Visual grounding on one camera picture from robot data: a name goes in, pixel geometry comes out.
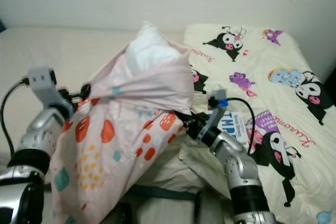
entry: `bed sheet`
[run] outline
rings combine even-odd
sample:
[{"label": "bed sheet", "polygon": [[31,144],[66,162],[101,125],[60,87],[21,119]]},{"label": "bed sheet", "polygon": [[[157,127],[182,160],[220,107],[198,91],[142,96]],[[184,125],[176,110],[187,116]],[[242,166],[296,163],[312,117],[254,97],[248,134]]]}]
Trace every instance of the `bed sheet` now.
[{"label": "bed sheet", "polygon": [[[78,92],[92,73],[134,39],[136,34],[131,31],[8,29],[0,34],[0,97],[26,75],[29,68],[37,66],[52,67],[58,87]],[[183,33],[165,35],[172,41],[181,41],[183,37]],[[28,124],[41,109],[41,104],[29,88],[19,88],[10,96],[5,108],[5,122],[15,148]],[[193,193],[202,188],[203,182],[199,177],[178,159],[180,143],[181,140],[176,139],[176,143],[172,143],[162,154],[139,180],[139,184]],[[0,131],[0,164],[7,164],[8,161],[9,148]]]},{"label": "bed sheet", "polygon": [[[206,96],[223,88],[251,105],[252,156],[277,220],[335,222],[336,107],[295,40],[272,28],[197,24],[187,27],[184,42],[192,50],[196,112],[207,112]],[[228,110],[241,111],[250,129],[243,104],[230,102]],[[221,166],[205,148],[186,142],[180,157],[229,197]]]}]

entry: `black cable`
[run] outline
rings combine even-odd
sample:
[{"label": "black cable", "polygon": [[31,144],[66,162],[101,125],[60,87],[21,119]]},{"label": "black cable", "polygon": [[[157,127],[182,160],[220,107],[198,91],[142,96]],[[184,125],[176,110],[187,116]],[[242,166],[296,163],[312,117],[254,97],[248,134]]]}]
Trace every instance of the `black cable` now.
[{"label": "black cable", "polygon": [[256,127],[256,119],[254,117],[253,110],[252,110],[250,104],[248,104],[248,102],[245,101],[244,99],[237,98],[237,97],[231,97],[231,98],[228,98],[227,100],[228,101],[240,101],[240,102],[245,103],[245,105],[248,107],[248,109],[251,113],[251,116],[252,116],[252,132],[251,132],[251,139],[250,139],[250,143],[249,143],[248,151],[247,151],[247,154],[250,155],[251,148],[252,148],[252,142],[253,142],[253,138],[254,138],[254,130],[255,130],[255,127]]},{"label": "black cable", "polygon": [[5,108],[5,104],[6,104],[6,101],[9,97],[9,95],[16,89],[18,88],[19,86],[23,85],[23,84],[27,84],[25,80],[21,80],[19,82],[17,82],[16,84],[14,84],[10,90],[6,93],[6,95],[4,96],[4,99],[2,100],[2,103],[1,103],[1,108],[0,108],[0,122],[1,122],[1,128],[5,134],[5,137],[7,139],[7,142],[8,142],[8,145],[9,145],[9,150],[10,150],[10,156],[13,157],[14,155],[14,146],[13,146],[13,143],[12,143],[12,140],[11,138],[9,137],[9,134],[7,132],[7,129],[6,129],[6,125],[5,125],[5,121],[4,121],[4,108]]}]

